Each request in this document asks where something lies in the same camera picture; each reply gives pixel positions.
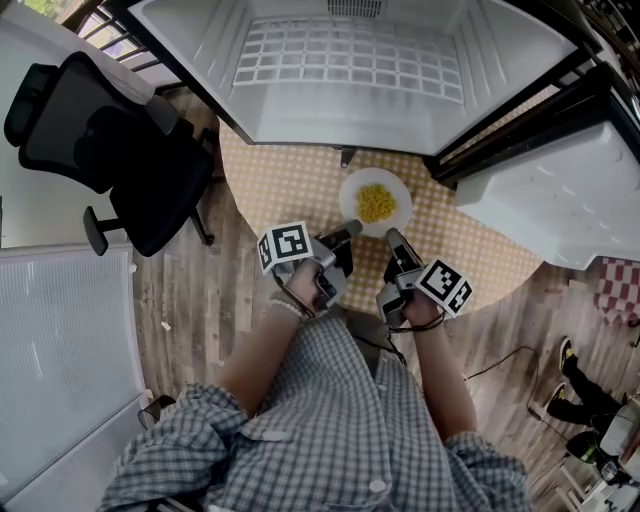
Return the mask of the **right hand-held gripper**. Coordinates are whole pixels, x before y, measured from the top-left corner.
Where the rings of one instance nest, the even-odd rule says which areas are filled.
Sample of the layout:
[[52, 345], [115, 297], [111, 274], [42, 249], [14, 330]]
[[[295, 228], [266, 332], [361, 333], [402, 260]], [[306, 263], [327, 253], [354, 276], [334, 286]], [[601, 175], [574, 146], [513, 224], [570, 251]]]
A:
[[383, 276], [385, 284], [376, 296], [382, 321], [400, 328], [406, 321], [403, 309], [415, 291], [430, 298], [445, 316], [457, 317], [473, 294], [470, 281], [443, 260], [424, 264], [398, 229], [388, 229], [385, 238], [391, 259]]

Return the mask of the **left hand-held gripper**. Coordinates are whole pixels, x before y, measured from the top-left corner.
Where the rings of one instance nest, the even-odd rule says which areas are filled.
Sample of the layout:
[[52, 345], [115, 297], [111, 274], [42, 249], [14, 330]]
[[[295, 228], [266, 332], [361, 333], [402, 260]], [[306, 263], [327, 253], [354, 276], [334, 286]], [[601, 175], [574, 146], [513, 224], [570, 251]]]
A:
[[302, 261], [315, 261], [319, 267], [316, 276], [319, 296], [315, 306], [317, 311], [328, 310], [345, 293], [347, 278], [353, 272], [352, 240], [362, 230], [363, 225], [357, 219], [315, 237], [309, 235], [304, 221], [269, 227], [257, 242], [261, 270], [271, 275], [304, 311], [309, 311], [285, 288], [285, 281]]

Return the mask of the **person's left hand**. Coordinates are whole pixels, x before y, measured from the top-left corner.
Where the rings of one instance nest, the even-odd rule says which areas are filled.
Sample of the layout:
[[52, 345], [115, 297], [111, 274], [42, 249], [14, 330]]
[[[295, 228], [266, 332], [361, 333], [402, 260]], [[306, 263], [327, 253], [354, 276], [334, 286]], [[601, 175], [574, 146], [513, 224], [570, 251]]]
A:
[[288, 279], [286, 287], [294, 294], [313, 314], [317, 313], [315, 306], [319, 296], [316, 284], [316, 276], [319, 267], [315, 261], [306, 259], [302, 261]]

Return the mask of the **person's right hand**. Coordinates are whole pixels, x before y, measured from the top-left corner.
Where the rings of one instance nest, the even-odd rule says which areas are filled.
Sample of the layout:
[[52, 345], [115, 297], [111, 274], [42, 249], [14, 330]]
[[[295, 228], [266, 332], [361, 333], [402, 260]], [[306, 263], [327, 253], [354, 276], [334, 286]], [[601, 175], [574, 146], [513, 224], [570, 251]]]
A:
[[438, 305], [423, 292], [413, 290], [407, 299], [403, 314], [413, 331], [426, 331], [437, 327], [444, 316]]

